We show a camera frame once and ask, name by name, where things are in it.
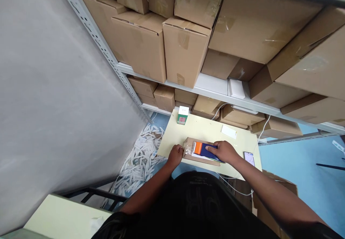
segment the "person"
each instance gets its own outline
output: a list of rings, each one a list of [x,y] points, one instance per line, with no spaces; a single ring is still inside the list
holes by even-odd
[[[245,161],[226,141],[207,147],[251,185],[292,238],[342,238],[301,199]],[[215,176],[186,172],[171,181],[183,147],[174,145],[166,164],[112,214],[92,239],[278,238],[234,198]]]

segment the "phone screen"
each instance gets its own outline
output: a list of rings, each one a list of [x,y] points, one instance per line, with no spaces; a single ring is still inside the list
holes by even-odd
[[[255,163],[254,163],[254,156],[252,153],[248,153],[248,152],[243,152],[244,154],[244,159],[250,163],[251,165],[255,166]]]

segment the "wall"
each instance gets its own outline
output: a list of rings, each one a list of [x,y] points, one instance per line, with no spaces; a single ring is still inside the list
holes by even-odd
[[[66,0],[0,0],[0,234],[115,176],[145,123]]]

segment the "light yellow table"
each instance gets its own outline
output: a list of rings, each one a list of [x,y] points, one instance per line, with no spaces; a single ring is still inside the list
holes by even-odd
[[[241,157],[243,157],[244,151],[253,153],[255,167],[262,171],[259,148],[258,146],[256,146],[257,136],[250,133],[250,131],[222,124],[220,122],[205,119],[192,114],[188,115],[186,125],[180,125],[177,124],[177,116],[178,111],[173,110],[162,142],[159,146],[158,155],[168,157],[173,145],[180,144],[183,146],[183,142],[187,137],[209,142],[226,140],[233,145],[236,152]],[[221,133],[223,125],[237,131],[236,139],[233,139]],[[242,175],[240,175],[240,173],[229,164],[221,163],[220,166],[215,166],[188,159],[182,159],[182,162],[244,180]]]

